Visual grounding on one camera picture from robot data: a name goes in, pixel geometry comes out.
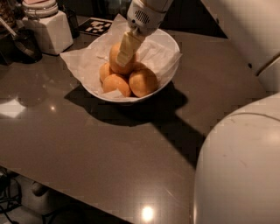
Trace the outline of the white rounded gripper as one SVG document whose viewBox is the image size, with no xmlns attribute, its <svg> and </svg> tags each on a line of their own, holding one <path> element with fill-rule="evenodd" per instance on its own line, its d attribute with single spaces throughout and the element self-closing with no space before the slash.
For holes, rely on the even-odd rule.
<svg viewBox="0 0 280 224">
<path fill-rule="evenodd" d="M 150 36 L 163 22 L 168 0 L 132 0 L 127 12 L 130 31 L 122 36 L 116 63 L 125 67 L 136 54 L 145 37 Z"/>
</svg>

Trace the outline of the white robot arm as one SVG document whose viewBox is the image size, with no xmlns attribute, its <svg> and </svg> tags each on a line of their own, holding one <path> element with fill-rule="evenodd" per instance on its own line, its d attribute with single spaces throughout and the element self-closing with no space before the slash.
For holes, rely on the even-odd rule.
<svg viewBox="0 0 280 224">
<path fill-rule="evenodd" d="M 199 152 L 192 224 L 280 224 L 280 0 L 201 0 L 268 97 L 223 118 Z"/>
</svg>

